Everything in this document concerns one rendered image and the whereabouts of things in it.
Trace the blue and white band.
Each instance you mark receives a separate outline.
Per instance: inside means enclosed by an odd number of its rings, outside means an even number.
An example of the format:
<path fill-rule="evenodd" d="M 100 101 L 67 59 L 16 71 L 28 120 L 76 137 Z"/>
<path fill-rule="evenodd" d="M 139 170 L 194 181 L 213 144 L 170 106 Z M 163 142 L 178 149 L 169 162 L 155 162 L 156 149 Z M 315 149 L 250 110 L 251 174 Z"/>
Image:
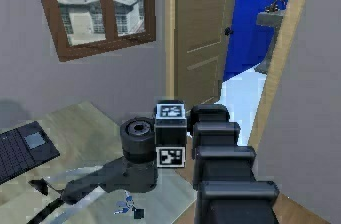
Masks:
<path fill-rule="evenodd" d="M 134 199 L 128 191 L 125 191 L 125 199 L 123 201 L 117 201 L 116 206 L 117 209 L 114 211 L 114 214 L 132 212 L 134 219 L 143 219 L 145 216 L 145 210 L 135 206 Z"/>

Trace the tan room door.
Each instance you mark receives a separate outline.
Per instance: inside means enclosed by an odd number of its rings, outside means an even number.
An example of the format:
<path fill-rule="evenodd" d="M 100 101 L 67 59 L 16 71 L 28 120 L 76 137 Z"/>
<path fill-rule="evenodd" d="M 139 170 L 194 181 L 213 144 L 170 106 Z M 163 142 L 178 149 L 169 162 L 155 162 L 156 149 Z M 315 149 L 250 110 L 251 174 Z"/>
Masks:
<path fill-rule="evenodd" d="M 176 0 L 175 97 L 190 110 L 219 100 L 235 0 Z"/>

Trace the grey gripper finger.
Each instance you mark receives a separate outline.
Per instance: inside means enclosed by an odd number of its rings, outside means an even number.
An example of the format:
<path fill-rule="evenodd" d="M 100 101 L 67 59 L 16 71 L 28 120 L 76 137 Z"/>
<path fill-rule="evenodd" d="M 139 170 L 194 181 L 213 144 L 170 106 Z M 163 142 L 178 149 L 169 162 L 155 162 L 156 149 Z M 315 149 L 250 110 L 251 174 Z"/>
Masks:
<path fill-rule="evenodd" d="M 62 190 L 54 188 L 49 182 L 47 182 L 45 179 L 39 179 L 39 180 L 30 180 L 29 184 L 38 192 L 40 192 L 42 195 L 47 196 L 49 194 L 49 190 L 52 189 L 58 194 L 62 193 Z"/>
<path fill-rule="evenodd" d="M 40 224 L 50 214 L 52 214 L 57 208 L 61 207 L 63 204 L 64 204 L 64 201 L 61 198 L 57 198 L 57 199 L 53 200 L 45 208 L 43 208 L 41 211 L 39 211 L 26 224 Z"/>

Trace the grey pedestal sink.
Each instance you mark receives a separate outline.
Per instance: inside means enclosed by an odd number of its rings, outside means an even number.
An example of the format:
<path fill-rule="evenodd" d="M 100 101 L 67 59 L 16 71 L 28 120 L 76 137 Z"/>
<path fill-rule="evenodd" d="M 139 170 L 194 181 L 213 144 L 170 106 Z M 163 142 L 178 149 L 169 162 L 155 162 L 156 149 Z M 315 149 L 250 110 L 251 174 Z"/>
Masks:
<path fill-rule="evenodd" d="M 274 34 L 269 44 L 267 53 L 262 62 L 255 68 L 256 72 L 267 75 L 270 67 L 270 63 L 273 57 L 273 52 L 279 35 L 279 30 L 285 15 L 285 10 L 279 7 L 279 4 L 283 6 L 287 5 L 286 0 L 274 0 L 270 5 L 265 7 L 263 12 L 257 15 L 256 24 L 260 26 L 266 26 L 273 29 Z"/>

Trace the black open laptop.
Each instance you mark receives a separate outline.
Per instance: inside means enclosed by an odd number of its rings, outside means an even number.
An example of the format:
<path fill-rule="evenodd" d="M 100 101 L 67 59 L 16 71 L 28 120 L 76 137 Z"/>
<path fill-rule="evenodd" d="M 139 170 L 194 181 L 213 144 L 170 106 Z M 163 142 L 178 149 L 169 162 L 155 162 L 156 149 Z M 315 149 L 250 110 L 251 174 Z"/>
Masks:
<path fill-rule="evenodd" d="M 0 185 L 56 157 L 60 152 L 37 121 L 0 134 Z"/>

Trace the brown framed window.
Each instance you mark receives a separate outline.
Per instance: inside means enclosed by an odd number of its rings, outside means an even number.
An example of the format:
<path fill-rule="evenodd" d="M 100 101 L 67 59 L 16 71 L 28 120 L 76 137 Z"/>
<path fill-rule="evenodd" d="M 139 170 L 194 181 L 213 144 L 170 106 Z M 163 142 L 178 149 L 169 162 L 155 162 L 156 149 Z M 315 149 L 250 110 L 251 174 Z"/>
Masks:
<path fill-rule="evenodd" d="M 60 62 L 156 40 L 155 0 L 41 0 Z"/>

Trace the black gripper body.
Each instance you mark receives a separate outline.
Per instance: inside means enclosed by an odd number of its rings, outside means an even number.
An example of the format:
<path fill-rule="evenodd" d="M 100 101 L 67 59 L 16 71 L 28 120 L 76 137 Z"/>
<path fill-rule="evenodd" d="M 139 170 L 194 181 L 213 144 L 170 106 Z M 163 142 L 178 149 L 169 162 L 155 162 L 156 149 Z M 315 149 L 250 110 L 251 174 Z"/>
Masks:
<path fill-rule="evenodd" d="M 130 119 L 120 126 L 123 156 L 67 183 L 61 199 L 73 205 L 100 187 L 107 193 L 126 190 L 146 193 L 157 185 L 154 120 Z"/>

